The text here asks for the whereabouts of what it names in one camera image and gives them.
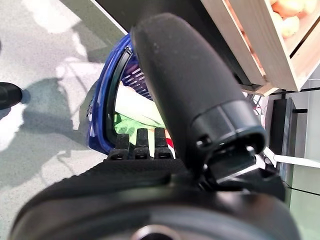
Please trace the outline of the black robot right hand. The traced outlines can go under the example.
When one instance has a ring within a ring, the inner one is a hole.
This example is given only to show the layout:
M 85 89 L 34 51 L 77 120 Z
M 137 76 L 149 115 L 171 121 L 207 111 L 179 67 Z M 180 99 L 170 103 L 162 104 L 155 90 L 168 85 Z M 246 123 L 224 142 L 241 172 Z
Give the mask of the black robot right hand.
M 267 136 L 236 76 L 185 20 L 139 22 L 87 110 L 106 159 L 47 187 L 11 240 L 298 240 Z

